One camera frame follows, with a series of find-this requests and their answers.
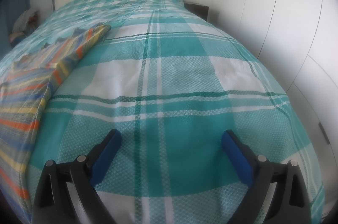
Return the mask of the striped knit sweater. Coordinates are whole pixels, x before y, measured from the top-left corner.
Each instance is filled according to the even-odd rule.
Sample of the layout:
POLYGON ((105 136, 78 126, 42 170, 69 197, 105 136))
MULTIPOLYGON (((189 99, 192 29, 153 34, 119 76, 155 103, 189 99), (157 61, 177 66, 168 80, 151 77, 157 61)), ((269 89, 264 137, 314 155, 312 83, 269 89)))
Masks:
POLYGON ((25 172, 42 112, 75 66, 111 29, 97 24, 75 29, 24 55, 1 76, 1 185, 18 202, 29 199, 25 172))

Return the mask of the pile of clothes on nightstand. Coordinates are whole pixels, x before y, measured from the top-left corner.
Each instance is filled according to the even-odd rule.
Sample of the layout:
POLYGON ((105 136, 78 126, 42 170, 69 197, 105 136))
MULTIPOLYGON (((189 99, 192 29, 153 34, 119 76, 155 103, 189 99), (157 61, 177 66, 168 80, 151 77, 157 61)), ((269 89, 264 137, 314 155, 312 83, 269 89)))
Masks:
POLYGON ((32 34, 37 28, 38 23, 38 9, 30 8, 24 11, 15 21, 12 33, 9 35, 10 44, 15 47, 26 37, 32 34))

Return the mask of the teal plaid bedspread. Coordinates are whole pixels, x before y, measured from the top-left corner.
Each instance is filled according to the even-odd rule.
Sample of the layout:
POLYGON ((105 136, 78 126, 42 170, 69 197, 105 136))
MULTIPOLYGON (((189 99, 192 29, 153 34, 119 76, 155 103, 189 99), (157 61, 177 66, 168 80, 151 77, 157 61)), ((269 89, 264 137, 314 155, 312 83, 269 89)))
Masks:
POLYGON ((24 55, 99 23, 111 29, 42 112, 25 172, 29 199, 18 202, 1 185, 22 223, 31 223, 45 163, 87 154, 112 129, 121 148, 96 191, 118 223, 228 222, 248 187, 222 150, 226 130, 271 162, 295 160, 310 223, 320 223, 318 159, 288 96, 243 45, 182 0, 71 1, 1 60, 1 76, 24 55))

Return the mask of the white wardrobe doors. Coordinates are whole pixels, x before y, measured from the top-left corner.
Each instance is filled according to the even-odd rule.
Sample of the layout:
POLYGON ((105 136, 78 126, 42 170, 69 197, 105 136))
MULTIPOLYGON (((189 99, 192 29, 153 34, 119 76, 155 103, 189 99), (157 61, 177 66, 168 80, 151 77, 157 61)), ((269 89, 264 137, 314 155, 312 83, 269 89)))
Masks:
POLYGON ((211 20, 276 78, 337 190, 337 0, 213 0, 211 20))

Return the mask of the dark bedside table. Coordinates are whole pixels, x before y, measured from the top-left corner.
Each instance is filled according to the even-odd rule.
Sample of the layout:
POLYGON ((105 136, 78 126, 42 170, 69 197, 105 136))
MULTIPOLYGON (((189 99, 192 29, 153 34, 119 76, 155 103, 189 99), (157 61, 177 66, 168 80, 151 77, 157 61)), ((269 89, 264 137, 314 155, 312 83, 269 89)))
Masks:
POLYGON ((209 6, 191 2, 184 2, 184 7, 191 13, 207 21, 209 14, 209 6))

